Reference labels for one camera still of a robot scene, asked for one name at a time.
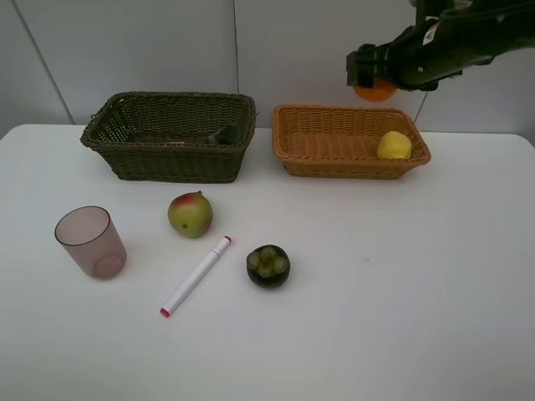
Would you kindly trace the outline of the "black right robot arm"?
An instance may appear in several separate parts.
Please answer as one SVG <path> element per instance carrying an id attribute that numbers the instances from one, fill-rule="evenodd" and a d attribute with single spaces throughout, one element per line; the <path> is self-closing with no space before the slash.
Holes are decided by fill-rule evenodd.
<path id="1" fill-rule="evenodd" d="M 430 92 L 443 79 L 534 45 L 532 1 L 414 1 L 415 24 L 389 43 L 361 45 L 346 57 L 347 84 L 371 89 L 381 79 Z"/>

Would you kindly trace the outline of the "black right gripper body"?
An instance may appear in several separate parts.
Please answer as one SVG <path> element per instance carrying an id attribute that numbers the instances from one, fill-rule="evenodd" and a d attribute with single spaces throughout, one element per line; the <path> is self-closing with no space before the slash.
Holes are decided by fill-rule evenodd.
<path id="1" fill-rule="evenodd" d="M 391 84 L 419 84 L 421 91 L 433 91 L 442 79 L 493 61 L 475 39 L 476 35 L 459 23 L 430 19 L 408 27 L 389 43 L 365 43 L 349 53 L 346 77 L 348 71 L 365 71 Z"/>

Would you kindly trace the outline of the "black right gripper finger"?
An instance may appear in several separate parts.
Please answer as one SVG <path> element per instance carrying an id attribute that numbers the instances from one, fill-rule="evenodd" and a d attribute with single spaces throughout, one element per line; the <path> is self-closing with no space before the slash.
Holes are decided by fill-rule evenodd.
<path id="1" fill-rule="evenodd" d="M 393 85 L 398 90 L 404 90 L 404 91 L 416 91 L 421 90 L 421 86 L 419 84 L 408 84 L 408 83 L 393 83 Z"/>
<path id="2" fill-rule="evenodd" d="M 357 88 L 372 89 L 374 87 L 375 77 L 373 74 L 365 71 L 348 71 L 347 85 Z"/>

